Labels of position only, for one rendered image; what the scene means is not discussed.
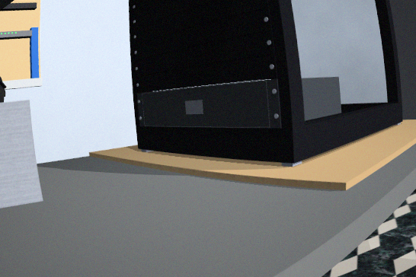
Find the tan flat board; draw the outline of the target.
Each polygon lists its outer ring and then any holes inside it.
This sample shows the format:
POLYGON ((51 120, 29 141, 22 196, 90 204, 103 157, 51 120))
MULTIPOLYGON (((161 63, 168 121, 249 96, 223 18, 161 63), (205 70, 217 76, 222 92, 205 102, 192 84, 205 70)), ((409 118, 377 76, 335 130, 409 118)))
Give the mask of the tan flat board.
POLYGON ((294 167, 160 151, 138 145, 89 152, 89 156, 181 174, 316 189, 347 190, 416 143, 416 119, 307 158, 294 167))

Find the black server rack frame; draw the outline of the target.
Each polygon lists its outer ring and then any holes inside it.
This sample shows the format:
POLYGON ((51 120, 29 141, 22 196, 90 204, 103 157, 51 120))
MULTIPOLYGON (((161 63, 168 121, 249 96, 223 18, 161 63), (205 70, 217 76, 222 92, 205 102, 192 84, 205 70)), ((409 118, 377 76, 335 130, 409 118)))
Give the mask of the black server rack frame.
POLYGON ((294 167, 401 124, 391 6, 375 3, 388 102, 346 105, 339 77, 301 78, 291 0, 129 0, 138 149, 294 167))

